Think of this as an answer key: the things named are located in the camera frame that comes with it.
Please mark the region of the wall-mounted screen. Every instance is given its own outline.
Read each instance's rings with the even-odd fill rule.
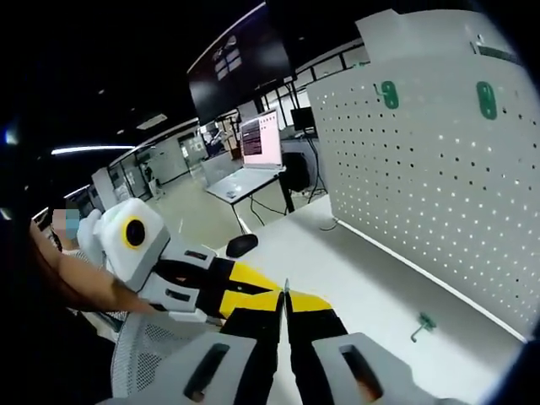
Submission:
[[[266,4],[225,31],[187,74],[200,125],[233,110],[257,88],[290,76],[289,57]]]

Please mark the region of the white floor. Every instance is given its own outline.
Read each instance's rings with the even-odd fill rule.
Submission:
[[[170,232],[181,232],[191,242],[219,249],[241,235],[241,230],[231,206],[206,193],[204,188],[201,172],[194,170],[191,175],[184,175],[166,184],[163,187],[165,196],[157,201],[155,198],[148,200],[148,205],[163,217]],[[285,211],[284,196],[278,182],[263,188],[253,197],[275,211]],[[308,196],[293,193],[296,209],[304,207],[307,201]],[[255,231],[262,224],[251,212],[250,204],[251,200],[247,198],[236,204],[235,210],[247,228]],[[256,203],[253,203],[253,209],[264,224],[283,217]]]

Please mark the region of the green clip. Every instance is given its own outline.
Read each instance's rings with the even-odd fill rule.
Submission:
[[[414,333],[411,335],[411,340],[416,343],[416,335],[422,330],[425,329],[428,332],[433,331],[437,324],[431,320],[431,318],[423,313],[420,312],[420,315],[418,316],[418,322],[420,322],[420,327],[414,331]]]
[[[497,118],[497,104],[495,103],[495,92],[488,82],[476,83],[476,92],[480,103],[480,111],[484,118],[494,120]]]
[[[397,90],[394,82],[391,82],[390,80],[382,82],[380,93],[376,84],[373,84],[373,87],[375,87],[375,92],[377,95],[384,99],[387,108],[390,110],[395,110],[397,107],[399,107],[399,98],[397,97]]]

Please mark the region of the desk leg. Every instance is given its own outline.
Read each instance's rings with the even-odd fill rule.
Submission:
[[[242,234],[245,235],[246,231],[244,230],[244,227],[242,226],[242,223],[240,222],[240,219],[238,218],[238,214],[236,213],[235,206],[231,205],[231,208],[233,208],[233,213],[235,213],[236,222],[238,222],[238,226],[240,226],[240,230],[242,231]]]
[[[283,198],[285,199],[285,204],[287,205],[287,212],[293,213],[293,199],[290,196],[290,190],[287,188],[287,185],[285,184],[284,178],[282,176],[279,177],[279,185],[281,186],[281,192],[283,193]]]

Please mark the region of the black ceiling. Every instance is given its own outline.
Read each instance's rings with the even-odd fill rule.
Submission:
[[[10,100],[3,118],[26,111],[35,144],[41,148],[141,143],[196,116],[187,69],[218,35],[260,2],[198,0],[97,11],[32,6],[31,14],[23,9],[9,18],[4,15],[8,24],[2,27],[3,64],[8,71],[3,73],[2,89]],[[358,37],[354,21],[364,16],[392,5],[407,12],[443,4],[268,3],[295,67]],[[136,129],[158,113],[169,119],[147,131]],[[51,176],[60,192],[67,193],[88,183],[94,171],[118,155],[62,157]]]

